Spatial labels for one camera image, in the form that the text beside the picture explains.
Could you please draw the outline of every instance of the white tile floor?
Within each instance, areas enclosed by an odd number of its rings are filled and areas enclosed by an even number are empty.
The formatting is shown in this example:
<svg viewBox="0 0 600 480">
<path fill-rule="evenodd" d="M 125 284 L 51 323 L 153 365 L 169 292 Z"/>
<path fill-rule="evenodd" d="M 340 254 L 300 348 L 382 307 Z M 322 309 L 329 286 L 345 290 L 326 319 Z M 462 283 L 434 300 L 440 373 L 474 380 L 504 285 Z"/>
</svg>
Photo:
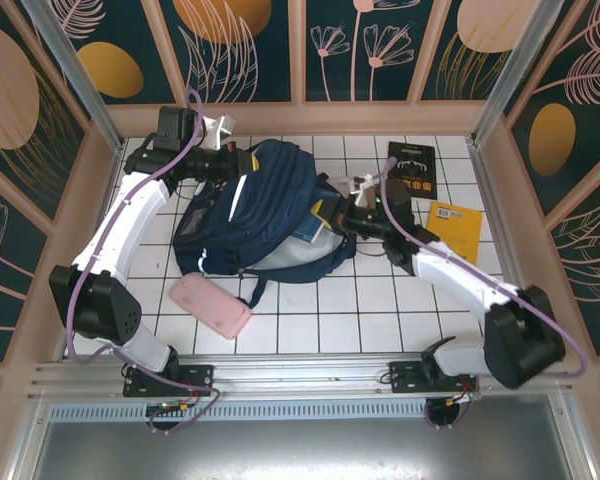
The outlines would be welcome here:
<svg viewBox="0 0 600 480">
<path fill-rule="evenodd" d="M 236 137 L 247 148 L 265 138 Z M 389 141 L 436 147 L 438 197 L 441 201 L 484 210 L 463 137 L 444 136 L 285 136 L 313 152 L 318 171 L 330 176 L 377 173 Z M 140 139 L 129 139 L 126 156 Z M 129 275 L 128 288 L 140 300 L 142 321 L 181 354 L 381 353 L 421 351 L 442 335 L 480 336 L 477 321 L 452 298 L 427 282 L 392 267 L 386 257 L 362 254 L 345 262 L 317 284 L 270 283 L 237 339 L 227 341 L 185 314 L 168 296 L 180 277 L 173 249 L 174 228 L 191 198 L 194 182 L 183 182 L 151 223 Z M 426 225 L 430 202 L 414 201 L 416 220 Z M 484 216 L 478 266 L 500 276 L 491 231 Z M 376 240 L 359 244 L 364 253 L 381 253 Z M 249 297 L 255 279 L 210 276 L 233 295 Z M 80 338 L 79 353 L 97 345 Z"/>
</svg>

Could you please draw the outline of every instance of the book cover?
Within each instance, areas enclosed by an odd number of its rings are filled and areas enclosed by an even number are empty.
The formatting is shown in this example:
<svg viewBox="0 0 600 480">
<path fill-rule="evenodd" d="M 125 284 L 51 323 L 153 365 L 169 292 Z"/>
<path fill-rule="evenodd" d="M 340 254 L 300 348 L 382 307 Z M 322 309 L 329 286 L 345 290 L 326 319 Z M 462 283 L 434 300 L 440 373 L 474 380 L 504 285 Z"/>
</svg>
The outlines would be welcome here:
<svg viewBox="0 0 600 480">
<path fill-rule="evenodd" d="M 389 142 L 388 157 L 396 157 L 398 163 L 389 172 L 389 178 L 397 178 L 407 185 L 412 197 L 436 200 L 436 150 L 428 145 Z"/>
<path fill-rule="evenodd" d="M 322 200 L 325 198 L 337 198 L 338 196 L 338 192 L 316 187 L 313 192 L 311 210 L 305 215 L 300 225 L 296 227 L 291 235 L 307 243 L 315 242 L 325 225 L 324 221 L 317 215 L 322 205 Z"/>
<path fill-rule="evenodd" d="M 433 202 L 427 230 L 435 233 L 451 250 L 476 264 L 480 246 L 482 213 L 469 208 Z"/>
</svg>

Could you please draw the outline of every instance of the yellow book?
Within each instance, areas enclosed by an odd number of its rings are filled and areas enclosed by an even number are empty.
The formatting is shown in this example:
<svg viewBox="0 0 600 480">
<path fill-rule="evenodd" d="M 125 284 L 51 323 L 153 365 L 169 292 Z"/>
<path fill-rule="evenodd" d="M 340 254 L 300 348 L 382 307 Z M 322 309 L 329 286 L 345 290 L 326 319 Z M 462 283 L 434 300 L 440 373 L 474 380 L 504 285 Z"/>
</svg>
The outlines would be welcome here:
<svg viewBox="0 0 600 480">
<path fill-rule="evenodd" d="M 482 213 L 469 208 L 432 202 L 427 230 L 435 233 L 466 261 L 476 264 Z"/>
</svg>

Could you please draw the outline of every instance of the gray floor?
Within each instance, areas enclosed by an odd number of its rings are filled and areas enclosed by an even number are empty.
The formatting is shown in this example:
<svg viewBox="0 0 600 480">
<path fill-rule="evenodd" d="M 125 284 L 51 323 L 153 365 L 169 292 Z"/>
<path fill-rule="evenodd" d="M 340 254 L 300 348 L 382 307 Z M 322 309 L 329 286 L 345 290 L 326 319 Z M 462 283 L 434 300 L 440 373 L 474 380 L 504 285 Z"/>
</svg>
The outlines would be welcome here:
<svg viewBox="0 0 600 480">
<path fill-rule="evenodd" d="M 570 478 L 541 398 L 476 402 L 461 424 L 422 419 L 52 424 L 37 479 L 559 480 Z"/>
</svg>

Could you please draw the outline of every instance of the purple cable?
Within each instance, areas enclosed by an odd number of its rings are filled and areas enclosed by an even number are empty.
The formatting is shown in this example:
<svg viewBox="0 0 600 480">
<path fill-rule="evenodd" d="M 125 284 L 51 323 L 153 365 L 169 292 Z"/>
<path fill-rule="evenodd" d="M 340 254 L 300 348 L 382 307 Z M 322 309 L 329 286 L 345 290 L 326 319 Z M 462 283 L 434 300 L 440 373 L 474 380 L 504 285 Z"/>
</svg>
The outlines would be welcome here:
<svg viewBox="0 0 600 480">
<path fill-rule="evenodd" d="M 180 162 L 185 157 L 185 155 L 187 153 L 189 153 L 189 151 L 196 144 L 196 140 L 198 138 L 198 135 L 200 134 L 200 130 L 202 129 L 202 122 L 203 122 L 203 118 L 202 118 L 202 99 L 200 98 L 200 95 L 198 95 L 198 92 L 196 92 L 193 89 L 188 89 L 187 90 L 187 99 L 186 99 L 188 107 L 191 107 L 191 103 L 189 101 L 189 95 L 193 95 L 195 97 L 197 108 L 198 108 L 198 116 L 196 118 L 196 124 L 195 124 L 194 130 L 193 130 L 193 134 L 191 135 L 191 139 L 189 140 L 189 142 L 187 143 L 187 145 L 184 147 L 184 149 L 178 155 L 176 155 L 176 157 L 173 160 L 171 160 L 164 167 L 160 168 L 158 171 L 154 172 L 153 174 L 151 174 L 150 176 L 148 176 L 147 178 L 145 178 L 144 180 L 142 180 L 140 183 L 138 183 L 135 187 L 133 187 L 129 191 L 129 193 L 122 200 L 122 202 L 120 202 L 120 205 L 118 205 L 118 208 L 116 208 L 116 210 L 113 212 L 113 215 L 111 216 L 111 219 L 107 222 L 104 230 L 102 231 L 102 235 L 100 236 L 100 239 L 98 240 L 98 243 L 96 244 L 96 246 L 95 246 L 95 248 L 93 250 L 93 254 L 91 255 L 91 258 L 89 259 L 89 262 L 87 263 L 84 271 L 80 274 L 80 277 L 78 277 L 78 281 L 76 282 L 76 285 L 73 288 L 73 291 L 71 292 L 71 297 L 69 299 L 69 308 L 67 309 L 67 325 L 66 325 L 66 329 L 67 329 L 67 348 L 69 350 L 69 358 L 71 358 L 71 360 L 73 360 L 74 362 L 76 362 L 79 365 L 88 365 L 88 364 L 90 364 L 102 352 L 104 352 L 105 350 L 108 350 L 109 348 L 111 348 L 110 346 L 105 345 L 102 348 L 99 348 L 94 354 L 92 354 L 90 357 L 88 357 L 86 359 L 80 358 L 78 356 L 78 354 L 76 353 L 75 346 L 73 344 L 73 336 L 74 336 L 74 332 L 73 332 L 73 320 L 74 320 L 76 304 L 78 302 L 78 296 L 80 295 L 80 291 L 82 290 L 82 287 L 84 286 L 84 282 L 86 281 L 87 276 L 89 275 L 89 273 L 93 269 L 93 266 L 95 265 L 95 263 L 97 261 L 98 255 L 102 251 L 104 243 L 106 242 L 107 238 L 109 237 L 109 234 L 111 233 L 111 230 L 113 229 L 113 226 L 115 225 L 116 221 L 118 220 L 118 218 L 122 214 L 122 211 L 126 208 L 126 206 L 129 203 L 131 203 L 131 199 L 134 197 L 134 195 L 136 193 L 138 193 L 149 182 L 155 180 L 156 178 L 162 176 L 164 173 L 166 173 L 167 171 L 169 171 L 170 169 L 172 169 L 178 162 Z M 182 429 L 188 427 L 193 422 L 195 422 L 198 418 L 200 418 L 202 415 L 204 415 L 206 413 L 206 411 L 209 408 L 211 408 L 211 406 L 214 403 L 216 403 L 218 401 L 218 399 L 220 398 L 221 392 L 217 388 L 213 388 L 213 387 L 194 387 L 192 385 L 187 385 L 187 384 L 184 384 L 184 383 L 179 383 L 179 382 L 174 382 L 172 380 L 168 380 L 168 379 L 166 379 L 164 377 L 161 377 L 160 375 L 156 374 L 155 372 L 152 372 L 151 370 L 143 367 L 142 365 L 138 365 L 135 362 L 135 360 L 127 357 L 126 355 L 124 355 L 120 351 L 116 350 L 115 348 L 114 348 L 113 353 L 114 353 L 114 355 L 116 357 L 118 357 L 123 362 L 128 363 L 129 365 L 131 365 L 134 368 L 136 368 L 136 369 L 140 370 L 141 372 L 143 372 L 145 375 L 148 375 L 149 377 L 151 377 L 151 378 L 153 378 L 153 379 L 155 379 L 155 380 L 157 380 L 159 382 L 162 382 L 162 383 L 164 383 L 166 385 L 170 385 L 170 386 L 176 387 L 176 388 L 186 389 L 186 390 L 189 390 L 189 391 L 213 392 L 213 393 L 216 394 L 216 396 L 207 405 L 205 405 L 205 407 L 202 410 L 200 410 L 200 412 L 198 412 L 193 418 L 187 420 L 186 422 L 179 423 L 177 426 L 175 426 L 171 430 L 162 432 L 164 435 L 168 435 L 169 433 L 176 433 L 177 431 L 182 430 Z M 150 419 L 149 423 L 150 423 L 150 426 L 153 428 L 153 431 L 157 432 L 158 430 L 153 426 L 153 417 Z"/>
<path fill-rule="evenodd" d="M 549 327 L 551 327 L 553 330 L 555 330 L 560 335 L 562 335 L 562 337 L 573 347 L 573 349 L 578 354 L 578 357 L 580 358 L 580 368 L 578 370 L 576 370 L 575 372 L 556 372 L 556 373 L 551 372 L 551 373 L 546 373 L 545 375 L 551 375 L 551 376 L 561 377 L 561 378 L 575 378 L 575 377 L 579 377 L 582 374 L 584 374 L 584 372 L 587 371 L 587 358 L 586 358 L 584 352 L 582 351 L 580 346 L 576 343 L 576 341 L 573 339 L 573 337 L 571 335 L 569 335 L 569 333 L 564 328 L 562 328 L 560 325 L 558 325 L 555 322 L 555 320 L 553 320 L 547 314 L 540 311 L 538 308 L 536 308 L 534 305 L 530 304 L 523 298 L 518 297 L 517 295 L 509 292 L 506 289 L 500 289 L 500 285 L 498 284 L 498 282 L 492 280 L 488 275 L 483 273 L 479 268 L 476 268 L 475 266 L 471 265 L 470 263 L 468 263 L 467 261 L 463 260 L 460 257 L 447 256 L 447 254 L 445 254 L 444 252 L 441 252 L 441 251 L 437 250 L 436 248 L 431 247 L 430 245 L 427 245 L 424 242 L 421 242 L 416 237 L 414 237 L 409 232 L 407 232 L 404 228 L 402 228 L 402 226 L 398 223 L 396 218 L 393 216 L 393 213 L 391 212 L 391 209 L 389 208 L 389 203 L 387 200 L 387 177 L 389 174 L 389 170 L 391 170 L 393 168 L 393 166 L 396 164 L 396 162 L 397 162 L 397 160 L 395 157 L 390 157 L 387 160 L 387 164 L 385 165 L 384 170 L 380 174 L 380 197 L 382 198 L 382 206 L 384 208 L 385 213 L 387 214 L 387 218 L 389 218 L 389 221 L 396 228 L 396 230 L 398 230 L 398 232 L 400 232 L 411 243 L 417 245 L 418 247 L 422 248 L 423 250 L 426 250 L 440 258 L 445 259 L 446 261 L 448 261 L 450 263 L 453 263 L 454 265 L 462 268 L 466 272 L 468 272 L 471 275 L 473 275 L 474 277 L 476 277 L 478 280 L 484 282 L 490 288 L 493 288 L 495 291 L 502 293 L 504 296 L 508 297 L 509 299 L 513 300 L 518 305 L 520 305 L 520 307 L 533 313 L 540 320 L 542 320 L 547 325 L 549 325 Z"/>
</svg>

